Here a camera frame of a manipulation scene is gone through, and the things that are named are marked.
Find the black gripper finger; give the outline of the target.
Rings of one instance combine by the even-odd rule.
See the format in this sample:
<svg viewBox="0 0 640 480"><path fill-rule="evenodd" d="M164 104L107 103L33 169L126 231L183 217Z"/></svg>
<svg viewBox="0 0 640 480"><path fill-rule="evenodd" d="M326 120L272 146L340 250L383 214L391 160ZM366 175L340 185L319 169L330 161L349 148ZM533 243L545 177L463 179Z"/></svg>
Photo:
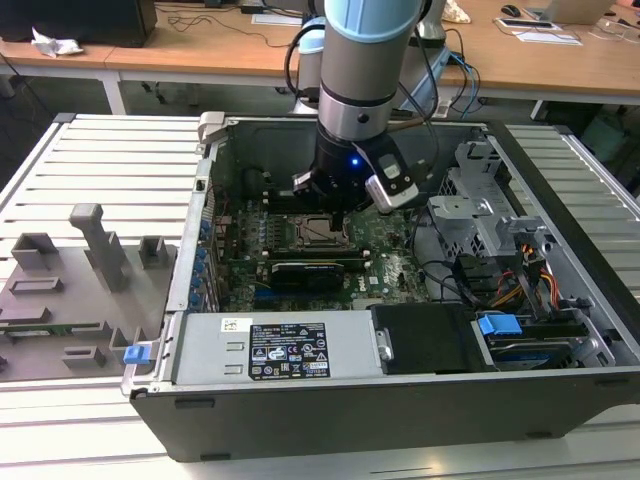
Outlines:
<svg viewBox="0 0 640 480"><path fill-rule="evenodd" d="M343 228L346 191L336 179L321 170L297 174L293 177L293 193L309 208L327 214L331 231Z"/></svg>

